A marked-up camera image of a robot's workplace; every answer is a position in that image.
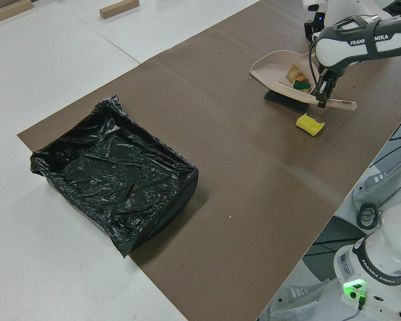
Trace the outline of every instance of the beige dustpan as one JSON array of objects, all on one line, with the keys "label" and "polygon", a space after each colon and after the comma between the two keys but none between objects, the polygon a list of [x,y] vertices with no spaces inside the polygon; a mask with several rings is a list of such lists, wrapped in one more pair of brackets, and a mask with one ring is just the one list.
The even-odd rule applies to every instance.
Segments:
[{"label": "beige dustpan", "polygon": [[[297,66],[305,77],[309,79],[312,88],[315,88],[315,82],[313,81],[309,67],[308,53],[301,55],[300,53],[289,50],[272,52],[253,64],[249,73],[274,92],[299,100],[300,102],[306,102],[317,106],[318,101],[315,96],[292,88],[291,83],[287,79],[287,73],[291,65]],[[313,71],[318,79],[318,70],[314,64]],[[355,102],[346,102],[336,99],[329,99],[327,101],[327,106],[344,110],[356,109]]]}]

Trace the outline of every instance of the green light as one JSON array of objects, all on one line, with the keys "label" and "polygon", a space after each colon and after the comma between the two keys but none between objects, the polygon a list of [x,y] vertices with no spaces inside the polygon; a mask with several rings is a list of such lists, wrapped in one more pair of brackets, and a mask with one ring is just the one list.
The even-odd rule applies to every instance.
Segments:
[{"label": "green light", "polygon": [[[350,292],[352,292],[355,289],[361,288],[366,282],[363,279],[356,279],[354,281],[346,282],[343,284],[343,291],[347,296],[350,297]],[[364,297],[366,295],[365,290],[361,291],[361,296],[364,294]]]}]

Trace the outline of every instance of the brown table covering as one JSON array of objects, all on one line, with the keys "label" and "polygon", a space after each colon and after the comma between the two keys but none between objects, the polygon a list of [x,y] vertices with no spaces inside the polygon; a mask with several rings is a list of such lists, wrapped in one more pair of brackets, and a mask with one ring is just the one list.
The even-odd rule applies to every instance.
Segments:
[{"label": "brown table covering", "polygon": [[300,1],[260,1],[19,135],[37,150],[117,94],[198,167],[185,210],[132,255],[189,321],[255,320],[401,121],[401,58],[351,67],[333,97],[358,109],[311,107],[326,123],[315,138],[263,100],[249,68],[271,51],[306,52],[310,18]]}]

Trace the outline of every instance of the black plastic bag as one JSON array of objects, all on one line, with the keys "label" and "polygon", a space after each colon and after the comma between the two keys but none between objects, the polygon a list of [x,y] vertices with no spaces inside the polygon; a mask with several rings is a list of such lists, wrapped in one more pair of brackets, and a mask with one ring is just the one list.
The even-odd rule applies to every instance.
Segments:
[{"label": "black plastic bag", "polygon": [[124,257],[170,223],[198,181],[197,168],[133,122],[117,96],[34,152],[31,171],[108,234]]}]

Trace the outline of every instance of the wooden stick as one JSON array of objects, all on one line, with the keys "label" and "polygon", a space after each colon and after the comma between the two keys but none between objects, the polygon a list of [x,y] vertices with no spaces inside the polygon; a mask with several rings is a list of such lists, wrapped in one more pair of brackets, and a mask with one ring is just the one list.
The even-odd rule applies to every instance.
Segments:
[{"label": "wooden stick", "polygon": [[140,0],[123,0],[113,5],[100,9],[100,15],[103,19],[113,17],[119,13],[131,10],[140,5]]},{"label": "wooden stick", "polygon": [[20,0],[12,3],[11,5],[6,5],[5,7],[0,8],[0,21],[13,17],[14,15],[18,15],[21,12],[30,10],[32,8],[33,4],[31,3],[31,0]]}]

